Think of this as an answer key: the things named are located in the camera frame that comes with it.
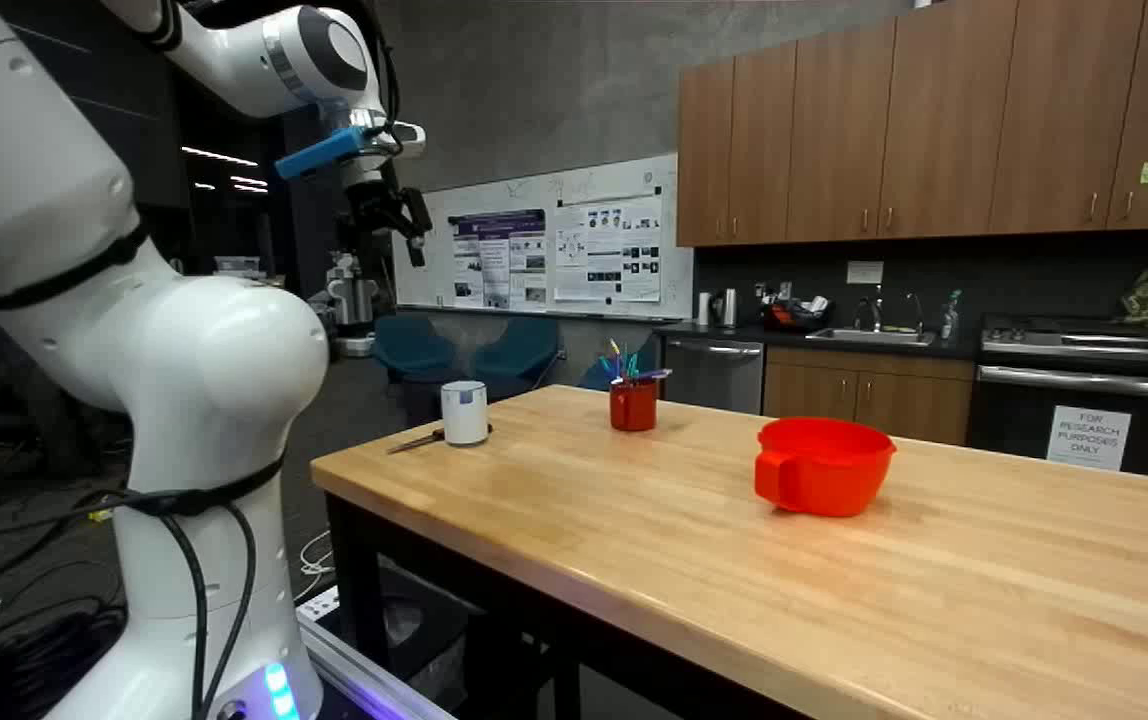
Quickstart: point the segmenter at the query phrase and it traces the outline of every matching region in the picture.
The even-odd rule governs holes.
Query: sink
[[[822,327],[822,332],[810,332],[810,340],[927,348],[936,334],[915,332],[915,327],[882,327],[882,332],[873,332],[873,327]]]

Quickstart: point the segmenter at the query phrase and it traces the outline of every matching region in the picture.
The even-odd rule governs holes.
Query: whiteboard
[[[433,230],[402,308],[690,321],[693,246],[677,246],[677,157],[423,196]]]

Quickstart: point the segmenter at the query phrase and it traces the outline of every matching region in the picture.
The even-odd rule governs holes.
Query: kitchen counter
[[[940,358],[978,358],[978,342],[859,342],[859,340],[810,340],[810,332],[768,332],[759,322],[738,327],[696,327],[696,322],[659,322],[659,334],[700,334],[700,340],[759,340],[768,348],[824,348],[824,350],[882,350],[882,356],[940,356]]]
[[[1148,716],[1148,477],[898,439],[877,504],[816,519],[752,491],[759,416],[659,403],[623,436],[601,390],[542,387],[491,426],[482,446],[410,426],[313,471],[810,716]]]

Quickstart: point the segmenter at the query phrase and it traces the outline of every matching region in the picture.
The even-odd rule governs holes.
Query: cabinet handle
[[[1087,223],[1100,217],[1100,190],[1087,196]]]

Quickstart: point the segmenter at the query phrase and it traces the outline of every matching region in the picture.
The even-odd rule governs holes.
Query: red cup
[[[659,395],[658,378],[614,385],[610,387],[614,426],[619,426],[619,431],[658,426],[658,395]]]
[[[758,491],[783,512],[856,517],[893,463],[898,442],[832,416],[793,416],[759,426]]]

